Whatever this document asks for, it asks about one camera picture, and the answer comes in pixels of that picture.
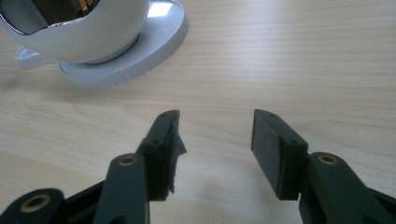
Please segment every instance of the white bowl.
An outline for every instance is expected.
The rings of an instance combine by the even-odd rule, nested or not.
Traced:
[[[25,47],[52,59],[73,63],[103,63],[121,55],[137,39],[149,11],[149,0],[100,0],[85,17],[26,34],[5,16],[5,10],[13,8],[7,7],[7,2],[15,1],[3,0],[0,21]],[[8,15],[15,13],[23,14],[22,18],[28,16],[23,11]]]

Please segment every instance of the wooden table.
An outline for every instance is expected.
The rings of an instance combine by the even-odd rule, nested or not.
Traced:
[[[0,29],[0,211],[34,189],[69,197],[135,152],[156,116],[179,109],[188,154],[152,223],[301,223],[250,151],[255,108],[345,159],[396,197],[396,2],[180,0],[190,30],[164,63],[99,91],[56,65],[24,70]]]

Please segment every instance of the wood grain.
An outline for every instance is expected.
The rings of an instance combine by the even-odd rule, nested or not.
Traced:
[[[109,90],[80,90],[56,65],[24,70],[0,29],[0,211],[33,189],[71,196],[180,109],[189,151],[152,223],[301,223],[249,147],[253,110],[396,197],[395,1],[179,1],[190,29],[164,63]]]

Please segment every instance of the black mechanical part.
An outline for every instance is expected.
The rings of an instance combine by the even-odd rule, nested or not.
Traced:
[[[178,120],[177,110],[162,113],[136,153],[110,163],[106,180],[66,200],[58,189],[32,191],[12,203],[0,223],[149,223],[149,201],[165,201],[174,190],[177,157],[186,152]]]
[[[175,191],[177,157],[187,152],[178,135],[178,118],[177,110],[159,115],[136,151],[147,160],[150,201],[164,201],[169,190]]]
[[[149,223],[146,164],[139,154],[118,156],[110,163],[93,220],[95,224],[128,222]]]
[[[280,117],[255,110],[252,145],[279,200],[297,200],[304,223],[396,223],[396,200],[369,189],[341,158],[309,155]]]
[[[277,115],[255,110],[251,150],[279,200],[297,200],[308,144]]]

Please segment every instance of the white saucer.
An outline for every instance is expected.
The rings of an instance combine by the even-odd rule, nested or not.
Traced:
[[[66,77],[84,89],[104,89],[140,77],[166,60],[187,34],[184,9],[172,0],[150,0],[149,4],[147,20],[130,49],[106,63],[58,62]],[[54,62],[27,49],[20,50],[16,59],[26,68]]]

